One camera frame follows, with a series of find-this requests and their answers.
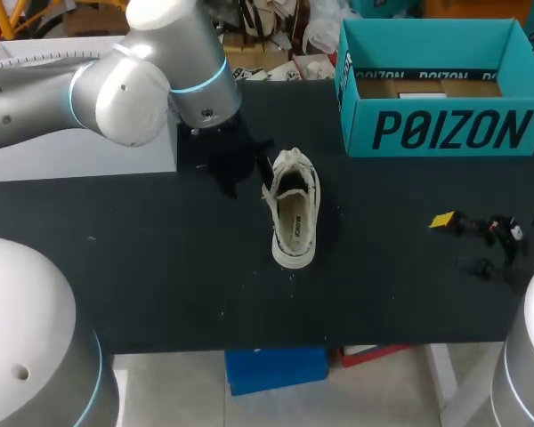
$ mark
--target black table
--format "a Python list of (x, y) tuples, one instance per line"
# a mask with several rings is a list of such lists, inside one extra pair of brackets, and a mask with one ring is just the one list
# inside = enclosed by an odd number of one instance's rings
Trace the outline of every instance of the black table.
[(332, 82), (242, 91), (255, 137), (299, 147), (319, 172), (317, 254), (303, 270), (272, 259), (257, 173), (238, 201), (202, 172), (0, 184), (0, 237), (63, 271), (106, 351), (506, 337), (519, 297), (455, 267), (502, 251), (428, 224), (454, 209), (530, 223), (534, 157), (349, 158)]

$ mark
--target screw hole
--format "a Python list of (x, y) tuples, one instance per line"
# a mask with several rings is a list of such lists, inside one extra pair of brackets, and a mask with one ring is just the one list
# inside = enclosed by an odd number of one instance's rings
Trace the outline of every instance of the screw hole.
[(29, 371), (22, 365), (14, 365), (12, 367), (12, 375), (20, 381), (26, 381), (29, 378)]

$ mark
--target floor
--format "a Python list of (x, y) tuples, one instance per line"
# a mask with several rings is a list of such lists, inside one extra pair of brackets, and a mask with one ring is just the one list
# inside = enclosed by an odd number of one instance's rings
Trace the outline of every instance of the floor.
[[(486, 344), (449, 346), (457, 380)], [(125, 394), (118, 427), (439, 427), (421, 347), (357, 367), (332, 367), (327, 380), (233, 398), (222, 351), (115, 358)], [(468, 427), (496, 427), (490, 407)]]

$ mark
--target shoe insole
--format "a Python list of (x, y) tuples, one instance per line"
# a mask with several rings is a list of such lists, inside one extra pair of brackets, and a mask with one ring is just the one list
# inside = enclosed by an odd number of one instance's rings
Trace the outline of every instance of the shoe insole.
[(308, 235), (306, 199), (290, 194), (279, 201), (280, 235), (292, 251), (299, 251)]

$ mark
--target sneaker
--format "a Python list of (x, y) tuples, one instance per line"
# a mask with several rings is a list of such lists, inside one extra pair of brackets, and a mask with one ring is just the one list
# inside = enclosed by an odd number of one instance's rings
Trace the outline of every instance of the sneaker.
[(287, 269), (301, 269), (312, 261), (316, 249), (319, 176), (299, 149), (281, 151), (273, 164), (273, 175), (271, 189), (263, 185), (275, 229), (273, 257)]

